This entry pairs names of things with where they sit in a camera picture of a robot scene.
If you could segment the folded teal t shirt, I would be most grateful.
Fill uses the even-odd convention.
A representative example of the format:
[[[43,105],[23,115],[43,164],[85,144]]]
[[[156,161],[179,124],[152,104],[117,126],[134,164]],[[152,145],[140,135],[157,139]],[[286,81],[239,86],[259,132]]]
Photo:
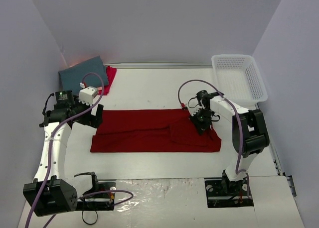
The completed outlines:
[[[80,82],[88,73],[95,73],[103,80],[104,85],[109,84],[106,74],[106,67],[103,64],[100,56],[90,58],[68,69],[59,71],[59,78],[63,90],[71,90],[74,94],[78,94],[81,90]]]

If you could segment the red t shirt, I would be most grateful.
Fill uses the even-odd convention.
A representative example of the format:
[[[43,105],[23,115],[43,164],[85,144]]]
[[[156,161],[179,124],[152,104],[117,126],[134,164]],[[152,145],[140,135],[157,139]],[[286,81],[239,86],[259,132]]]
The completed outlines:
[[[92,153],[218,152],[214,130],[199,135],[182,109],[103,111],[103,122],[92,137]]]
[[[117,73],[117,68],[114,68],[114,67],[111,67],[111,66],[107,66],[106,67],[106,74],[108,76],[109,84],[104,86],[103,95],[106,96],[109,93],[109,91],[111,89],[111,86],[113,84],[113,81],[115,79],[116,73]]]

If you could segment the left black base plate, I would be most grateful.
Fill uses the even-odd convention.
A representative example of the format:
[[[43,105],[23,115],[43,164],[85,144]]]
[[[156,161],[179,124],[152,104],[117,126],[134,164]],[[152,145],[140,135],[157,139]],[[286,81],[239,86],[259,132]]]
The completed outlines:
[[[111,188],[116,188],[115,180],[99,180],[97,188],[94,188],[90,181],[80,181],[72,185],[77,195],[71,195],[71,206],[75,207],[76,211],[113,211],[115,194],[98,194],[85,198],[84,201],[79,198],[84,194],[89,194],[98,191],[106,191]]]

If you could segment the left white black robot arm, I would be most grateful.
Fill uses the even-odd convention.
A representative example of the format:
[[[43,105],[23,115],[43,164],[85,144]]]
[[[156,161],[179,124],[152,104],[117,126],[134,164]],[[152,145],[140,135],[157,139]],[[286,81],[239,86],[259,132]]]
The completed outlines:
[[[71,91],[55,93],[56,103],[44,112],[44,145],[40,165],[31,183],[23,187],[23,195],[38,217],[76,210],[76,188],[65,178],[64,163],[73,123],[92,128],[102,123],[103,105],[93,102],[97,88],[86,87],[79,95]]]

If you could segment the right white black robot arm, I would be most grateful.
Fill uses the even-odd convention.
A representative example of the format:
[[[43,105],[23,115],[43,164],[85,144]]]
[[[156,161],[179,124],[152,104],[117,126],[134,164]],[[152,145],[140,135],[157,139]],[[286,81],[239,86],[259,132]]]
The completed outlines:
[[[259,109],[244,108],[223,96],[222,93],[208,93],[206,90],[195,96],[197,105],[188,107],[190,120],[199,135],[212,128],[212,117],[218,115],[232,125],[232,144],[237,158],[222,173],[221,189],[232,195],[239,189],[239,184],[247,177],[247,170],[252,161],[270,140],[264,115]]]

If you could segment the white plastic basket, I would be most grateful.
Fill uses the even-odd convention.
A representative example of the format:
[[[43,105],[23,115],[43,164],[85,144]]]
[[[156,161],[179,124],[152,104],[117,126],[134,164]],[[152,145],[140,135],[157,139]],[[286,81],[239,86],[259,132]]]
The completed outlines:
[[[268,99],[260,70],[252,56],[220,54],[212,56],[211,62],[216,86],[229,100],[250,107]]]

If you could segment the folded red t shirt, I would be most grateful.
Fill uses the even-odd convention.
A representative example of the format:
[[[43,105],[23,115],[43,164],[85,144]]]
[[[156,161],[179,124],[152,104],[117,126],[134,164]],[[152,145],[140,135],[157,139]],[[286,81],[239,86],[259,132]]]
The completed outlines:
[[[109,93],[109,91],[111,89],[111,86],[113,84],[113,81],[115,79],[116,73],[117,73],[117,68],[114,68],[114,67],[111,67],[111,66],[107,66],[106,67],[106,74],[108,76],[109,84],[104,86],[103,95],[106,96]]]

